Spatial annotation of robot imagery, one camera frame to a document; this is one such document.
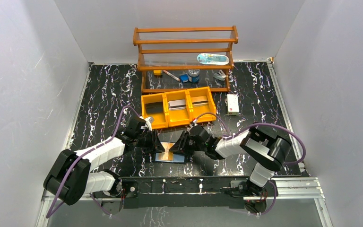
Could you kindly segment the black leather card holder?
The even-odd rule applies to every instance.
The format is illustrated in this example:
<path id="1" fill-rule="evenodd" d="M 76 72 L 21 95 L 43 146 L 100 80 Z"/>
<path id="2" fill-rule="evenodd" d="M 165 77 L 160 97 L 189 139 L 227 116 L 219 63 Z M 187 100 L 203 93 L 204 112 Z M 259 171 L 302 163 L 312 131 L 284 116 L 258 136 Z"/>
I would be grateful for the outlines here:
<path id="1" fill-rule="evenodd" d="M 186 164 L 187 159 L 183 155 L 174 154 L 170 151 L 170 148 L 174 145 L 173 142 L 161 142 L 165 151 L 156 153 L 155 162 L 159 163 L 174 163 L 174 164 Z"/>

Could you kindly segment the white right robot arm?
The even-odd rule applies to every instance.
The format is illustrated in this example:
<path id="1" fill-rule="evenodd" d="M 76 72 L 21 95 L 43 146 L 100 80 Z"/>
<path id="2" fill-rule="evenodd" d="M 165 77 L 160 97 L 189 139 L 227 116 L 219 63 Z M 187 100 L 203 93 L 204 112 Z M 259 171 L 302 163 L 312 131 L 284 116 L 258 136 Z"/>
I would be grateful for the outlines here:
<path id="1" fill-rule="evenodd" d="M 280 135 L 268 133 L 261 123 L 230 137 L 215 137 L 203 126 L 195 125 L 183 131 L 169 149 L 174 154 L 192 156 L 196 151 L 204 152 L 214 160 L 247 154 L 257 163 L 248 179 L 248 192 L 261 195 L 266 183 L 281 170 L 292 148 L 290 141 Z"/>

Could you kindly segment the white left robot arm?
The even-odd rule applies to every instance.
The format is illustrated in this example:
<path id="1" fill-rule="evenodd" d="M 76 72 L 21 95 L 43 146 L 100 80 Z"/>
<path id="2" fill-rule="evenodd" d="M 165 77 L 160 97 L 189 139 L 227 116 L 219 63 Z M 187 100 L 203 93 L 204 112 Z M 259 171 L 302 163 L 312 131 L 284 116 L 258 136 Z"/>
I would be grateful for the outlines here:
<path id="1" fill-rule="evenodd" d="M 122 194 L 119 177 L 110 170 L 94 173 L 93 169 L 123 156 L 137 147 L 146 153 L 163 152 L 164 147 L 153 128 L 154 118 L 133 118 L 126 127 L 121 127 L 115 136 L 82 150 L 63 150 L 50 169 L 43 187 L 52 194 L 59 194 L 59 199 L 67 205 L 73 205 L 85 195 L 104 192 L 111 197 Z"/>

